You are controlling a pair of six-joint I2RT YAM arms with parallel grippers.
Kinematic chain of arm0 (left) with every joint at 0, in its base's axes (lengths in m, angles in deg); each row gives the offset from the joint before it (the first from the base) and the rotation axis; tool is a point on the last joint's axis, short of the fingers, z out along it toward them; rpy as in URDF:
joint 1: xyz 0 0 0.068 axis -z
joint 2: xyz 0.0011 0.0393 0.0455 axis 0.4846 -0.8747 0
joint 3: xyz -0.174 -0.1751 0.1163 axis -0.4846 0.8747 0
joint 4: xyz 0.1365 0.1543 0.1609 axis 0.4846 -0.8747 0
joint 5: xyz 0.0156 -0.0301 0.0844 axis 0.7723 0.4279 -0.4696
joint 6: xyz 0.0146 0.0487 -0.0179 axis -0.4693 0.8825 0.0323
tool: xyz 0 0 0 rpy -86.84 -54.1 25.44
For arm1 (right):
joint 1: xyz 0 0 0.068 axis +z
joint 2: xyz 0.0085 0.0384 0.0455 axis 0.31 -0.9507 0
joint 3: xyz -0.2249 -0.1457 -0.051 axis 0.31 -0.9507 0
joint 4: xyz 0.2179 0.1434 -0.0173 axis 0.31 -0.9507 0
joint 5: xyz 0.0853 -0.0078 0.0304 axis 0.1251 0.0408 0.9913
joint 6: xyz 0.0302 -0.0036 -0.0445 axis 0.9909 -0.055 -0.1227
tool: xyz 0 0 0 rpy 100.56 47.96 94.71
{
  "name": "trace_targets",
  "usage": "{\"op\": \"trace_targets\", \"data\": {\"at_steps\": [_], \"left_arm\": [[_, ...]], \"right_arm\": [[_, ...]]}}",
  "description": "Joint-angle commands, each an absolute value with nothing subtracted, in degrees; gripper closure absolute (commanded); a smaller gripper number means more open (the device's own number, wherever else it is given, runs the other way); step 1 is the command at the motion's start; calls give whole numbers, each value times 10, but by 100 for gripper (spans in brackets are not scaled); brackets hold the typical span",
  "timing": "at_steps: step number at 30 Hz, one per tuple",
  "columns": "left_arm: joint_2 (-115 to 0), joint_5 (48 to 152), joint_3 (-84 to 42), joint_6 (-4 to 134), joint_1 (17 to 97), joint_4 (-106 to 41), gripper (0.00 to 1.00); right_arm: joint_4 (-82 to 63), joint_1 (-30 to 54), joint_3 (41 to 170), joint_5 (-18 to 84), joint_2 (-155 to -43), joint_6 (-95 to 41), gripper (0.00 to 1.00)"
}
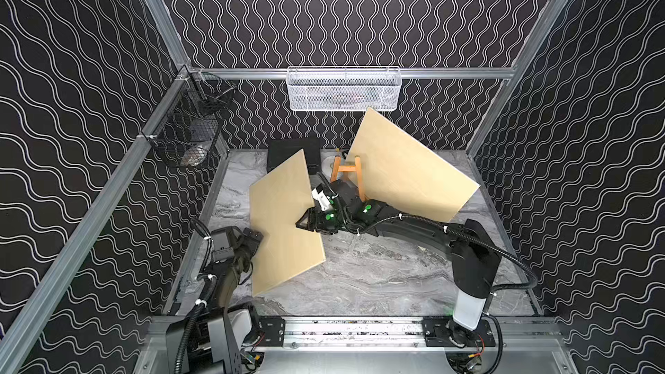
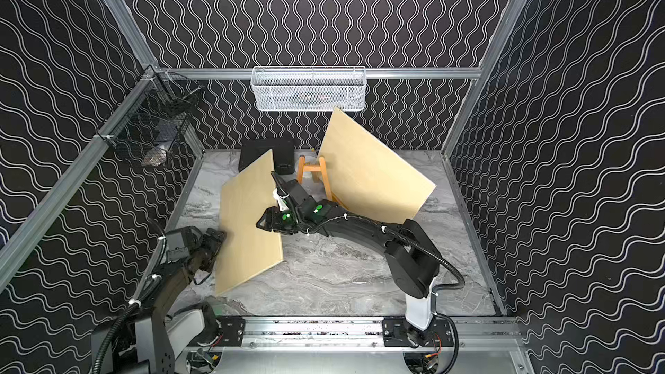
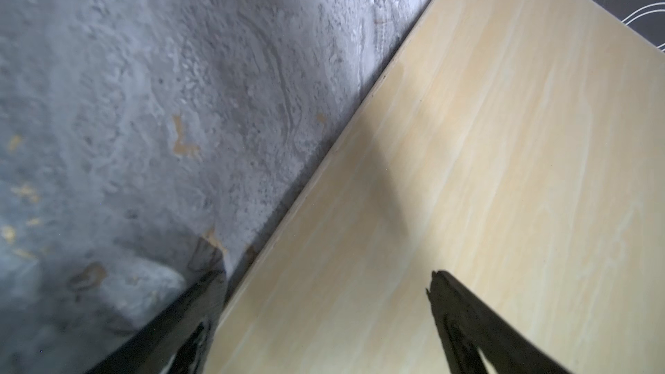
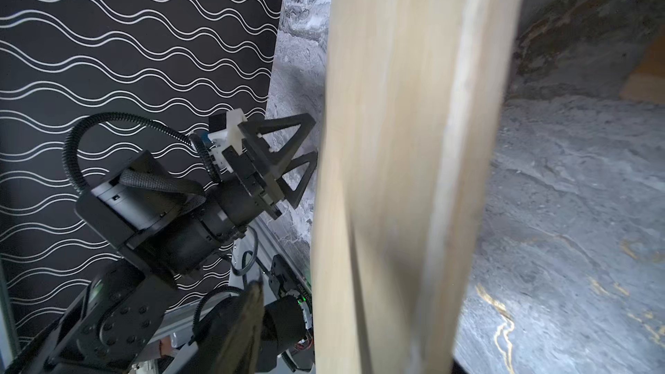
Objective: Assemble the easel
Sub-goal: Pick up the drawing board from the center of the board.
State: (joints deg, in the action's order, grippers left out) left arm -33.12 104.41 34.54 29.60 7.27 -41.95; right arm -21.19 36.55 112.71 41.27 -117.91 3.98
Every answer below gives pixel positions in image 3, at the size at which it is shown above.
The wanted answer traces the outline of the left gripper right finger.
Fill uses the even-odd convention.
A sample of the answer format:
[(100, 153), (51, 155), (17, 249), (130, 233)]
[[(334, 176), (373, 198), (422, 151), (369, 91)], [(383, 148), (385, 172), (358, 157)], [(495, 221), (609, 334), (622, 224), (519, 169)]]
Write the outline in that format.
[(447, 271), (434, 271), (427, 296), (452, 373), (566, 373)]

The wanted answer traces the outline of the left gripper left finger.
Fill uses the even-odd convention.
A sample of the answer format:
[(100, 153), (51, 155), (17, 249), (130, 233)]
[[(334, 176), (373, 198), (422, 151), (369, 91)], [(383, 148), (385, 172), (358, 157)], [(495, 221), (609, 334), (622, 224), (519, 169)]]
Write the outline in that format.
[(223, 311), (227, 279), (211, 270), (90, 373), (201, 373)]

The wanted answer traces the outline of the plywood board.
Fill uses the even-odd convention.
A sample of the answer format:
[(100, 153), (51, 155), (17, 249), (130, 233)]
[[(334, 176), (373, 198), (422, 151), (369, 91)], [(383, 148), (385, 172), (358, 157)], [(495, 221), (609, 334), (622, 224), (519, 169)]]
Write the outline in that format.
[(664, 0), (432, 0), (208, 373), (445, 373), (452, 273), (579, 373), (664, 370)]

